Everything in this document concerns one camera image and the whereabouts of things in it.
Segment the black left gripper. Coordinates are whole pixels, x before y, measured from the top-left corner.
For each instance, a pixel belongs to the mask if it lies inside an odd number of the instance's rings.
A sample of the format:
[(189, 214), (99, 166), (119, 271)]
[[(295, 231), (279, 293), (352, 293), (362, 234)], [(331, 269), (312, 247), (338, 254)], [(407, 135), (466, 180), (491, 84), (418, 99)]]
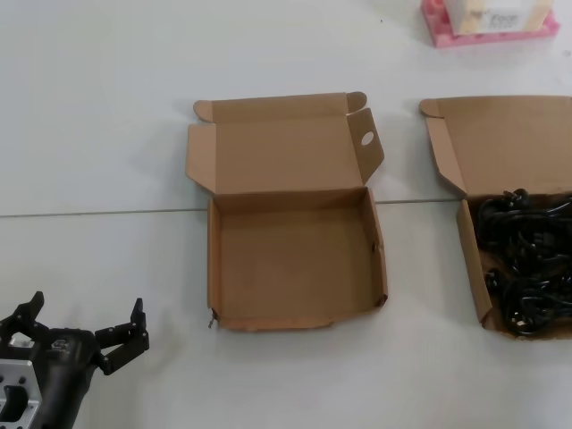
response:
[[(37, 291), (28, 302), (1, 320), (1, 346), (8, 346), (16, 333), (34, 342), (45, 339), (45, 326), (36, 319), (45, 304)], [(97, 366), (111, 375), (149, 349), (147, 319), (143, 299), (137, 298), (130, 321), (95, 332), (55, 329), (53, 338), (33, 360), (41, 403), (33, 428), (72, 428), (81, 402)]]

